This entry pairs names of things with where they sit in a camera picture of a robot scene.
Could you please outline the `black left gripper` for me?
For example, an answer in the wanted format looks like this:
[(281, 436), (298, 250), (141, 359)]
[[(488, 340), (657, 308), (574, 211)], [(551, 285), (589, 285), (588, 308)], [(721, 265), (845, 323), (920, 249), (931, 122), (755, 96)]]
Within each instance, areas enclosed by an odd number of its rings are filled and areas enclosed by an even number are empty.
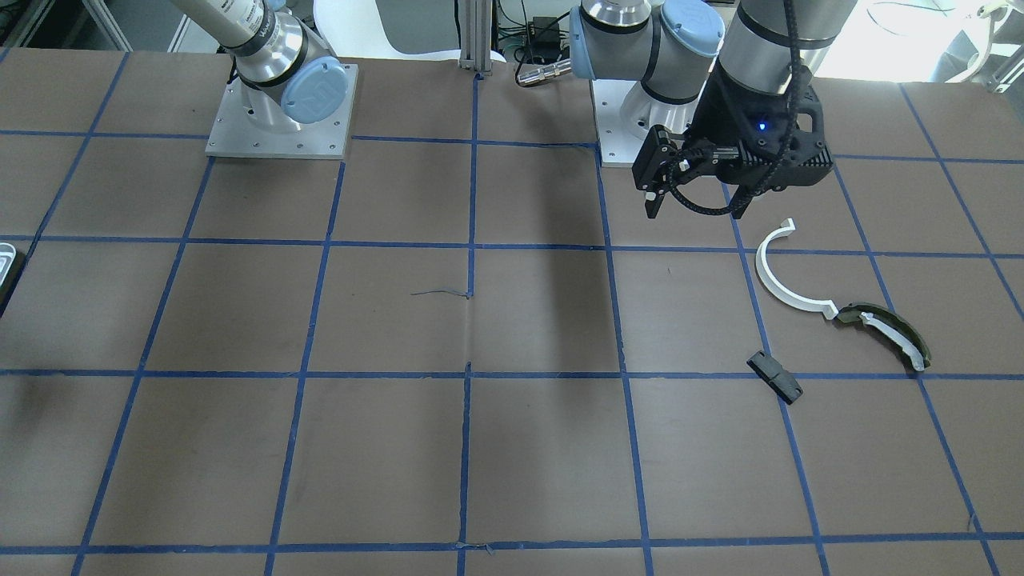
[(834, 160), (812, 77), (800, 63), (794, 88), (760, 94), (717, 63), (689, 127), (671, 134), (654, 125), (640, 147), (632, 175), (645, 194), (646, 216), (658, 216), (667, 194), (689, 210), (702, 210), (680, 187), (703, 176), (738, 188), (731, 198), (734, 220), (742, 218), (754, 197), (824, 179)]

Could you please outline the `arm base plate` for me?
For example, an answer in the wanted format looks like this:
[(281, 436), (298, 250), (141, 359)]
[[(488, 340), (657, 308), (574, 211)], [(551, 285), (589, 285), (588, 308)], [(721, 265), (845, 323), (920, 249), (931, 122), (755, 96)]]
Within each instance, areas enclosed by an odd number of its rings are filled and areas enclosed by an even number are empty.
[(640, 82), (593, 80), (594, 119), (604, 167), (631, 167), (654, 125), (681, 134), (691, 124), (698, 101), (662, 102)]
[(340, 107), (315, 123), (287, 117), (278, 102), (234, 79), (224, 89), (207, 139), (209, 157), (234, 159), (343, 160), (361, 71), (343, 63), (348, 91)]

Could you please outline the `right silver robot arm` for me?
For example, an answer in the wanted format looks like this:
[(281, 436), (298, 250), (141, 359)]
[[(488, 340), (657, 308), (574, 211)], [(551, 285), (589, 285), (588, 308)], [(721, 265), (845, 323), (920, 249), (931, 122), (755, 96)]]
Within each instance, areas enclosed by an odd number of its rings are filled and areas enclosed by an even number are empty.
[(242, 84), (291, 120), (325, 120), (346, 102), (351, 79), (329, 44), (278, 1), (175, 1), (226, 49)]

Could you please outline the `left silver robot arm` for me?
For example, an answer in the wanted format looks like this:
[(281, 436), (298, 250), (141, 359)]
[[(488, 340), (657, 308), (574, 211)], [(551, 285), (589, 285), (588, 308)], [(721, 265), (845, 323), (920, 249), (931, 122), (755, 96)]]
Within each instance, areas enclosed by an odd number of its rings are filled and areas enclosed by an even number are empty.
[(811, 83), (853, 1), (742, 1), (732, 19), (703, 1), (582, 1), (570, 11), (574, 75), (636, 83), (650, 114), (632, 170), (648, 218), (666, 197), (740, 219), (756, 197), (817, 186), (834, 168)]

